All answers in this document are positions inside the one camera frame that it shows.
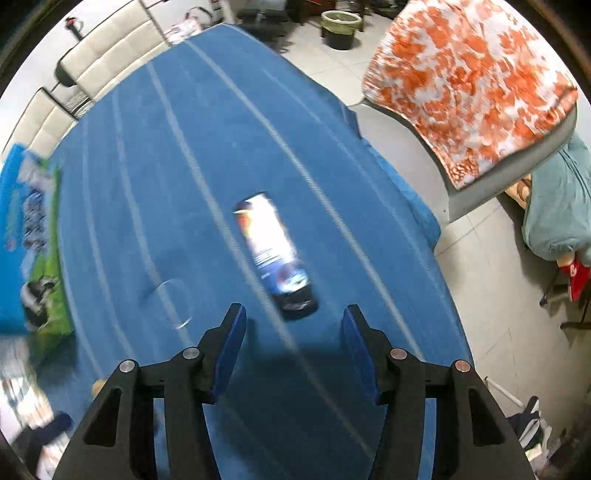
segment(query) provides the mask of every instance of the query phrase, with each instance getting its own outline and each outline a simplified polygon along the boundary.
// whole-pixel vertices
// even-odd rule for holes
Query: chair
[[[4,165],[15,143],[28,147],[40,158],[49,158],[61,139],[75,124],[76,118],[69,114],[45,88],[40,88],[29,101],[8,138],[2,150],[0,166]]]
[[[481,178],[456,190],[441,162],[415,129],[401,116],[364,100],[350,107],[357,114],[361,134],[402,175],[445,226],[505,191],[571,137],[577,123],[573,110],[548,135],[518,151]]]
[[[70,49],[58,62],[56,71],[97,101],[169,48],[148,10],[139,0],[132,0]]]

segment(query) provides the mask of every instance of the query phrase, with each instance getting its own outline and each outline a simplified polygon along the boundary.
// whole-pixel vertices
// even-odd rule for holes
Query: metal screw
[[[395,360],[404,360],[408,354],[404,348],[392,348],[390,350],[390,356]]]
[[[185,350],[183,350],[183,357],[185,357],[187,360],[197,358],[198,356],[199,356],[199,348],[196,348],[194,346],[190,346],[189,348],[186,348]]]
[[[472,368],[470,366],[470,364],[468,362],[466,362],[465,360],[458,360],[455,363],[455,366],[460,372],[463,372],[463,373],[469,372],[470,369]]]
[[[135,362],[133,360],[123,360],[119,364],[119,370],[124,374],[131,372],[135,368]]]

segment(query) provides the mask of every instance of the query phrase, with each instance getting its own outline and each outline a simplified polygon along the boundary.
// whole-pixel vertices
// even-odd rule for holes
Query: orange floral blanket
[[[410,0],[362,89],[414,125],[457,189],[550,132],[577,99],[556,52],[502,0]]]

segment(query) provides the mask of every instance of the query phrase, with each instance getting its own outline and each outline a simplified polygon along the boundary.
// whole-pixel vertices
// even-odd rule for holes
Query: blue tablecloth
[[[91,385],[118,362],[172,357],[237,301],[245,342],[226,394],[206,407],[222,478],[366,478],[385,409],[362,394],[343,309],[359,304],[420,358],[471,357],[415,209],[349,120],[227,26],[160,55],[98,102],[52,157],[63,168],[60,252],[76,330],[40,372],[54,408],[78,422]],[[301,320],[272,305],[232,215],[263,190],[320,302]],[[433,419],[430,404],[421,478]]]

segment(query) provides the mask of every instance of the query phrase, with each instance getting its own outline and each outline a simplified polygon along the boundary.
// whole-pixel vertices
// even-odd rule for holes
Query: wastebasket
[[[361,26],[361,22],[361,17],[351,12],[323,12],[320,20],[322,37],[330,48],[349,50],[353,45],[355,30]]]

